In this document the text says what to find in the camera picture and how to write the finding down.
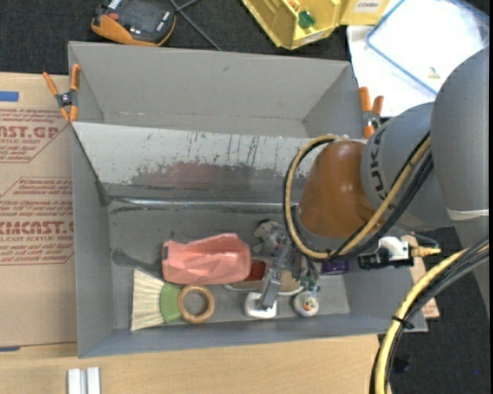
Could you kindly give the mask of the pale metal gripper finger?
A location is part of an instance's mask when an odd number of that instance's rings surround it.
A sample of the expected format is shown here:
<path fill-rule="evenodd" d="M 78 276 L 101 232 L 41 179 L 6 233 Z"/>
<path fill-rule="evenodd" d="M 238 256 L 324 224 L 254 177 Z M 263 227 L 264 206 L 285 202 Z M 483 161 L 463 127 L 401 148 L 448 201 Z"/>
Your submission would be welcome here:
<path fill-rule="evenodd" d="M 272 278 L 271 277 L 265 277 L 264 278 L 263 291 L 262 291 L 261 297 L 260 297 L 260 307 L 262 309 L 271 308 L 273 303 L 274 303 L 274 296 L 272 295 L 271 287 L 272 287 Z"/>
<path fill-rule="evenodd" d="M 270 275 L 270 307 L 274 305 L 279 294 L 279 288 L 282 285 L 282 272 L 276 269 L 271 270 Z"/>

